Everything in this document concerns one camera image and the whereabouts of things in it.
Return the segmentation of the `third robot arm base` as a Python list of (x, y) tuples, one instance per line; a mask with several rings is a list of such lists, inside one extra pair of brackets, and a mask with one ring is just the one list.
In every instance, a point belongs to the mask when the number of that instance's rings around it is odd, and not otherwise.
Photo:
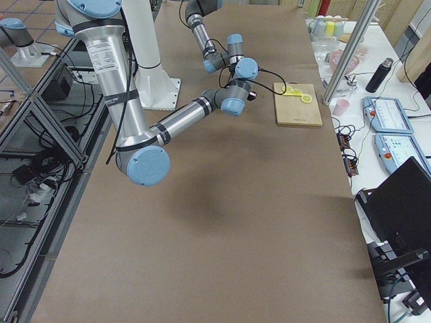
[(11, 61), (16, 67), (42, 68), (50, 57), (53, 46), (34, 41), (27, 27), (18, 18), (1, 20), (1, 48), (15, 47)]

